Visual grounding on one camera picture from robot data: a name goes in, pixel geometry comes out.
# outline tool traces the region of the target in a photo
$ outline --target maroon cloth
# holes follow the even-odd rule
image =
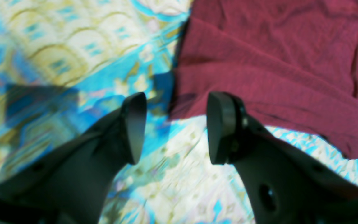
[[[358,158],[358,0],[195,0],[175,78],[173,119],[226,91]]]

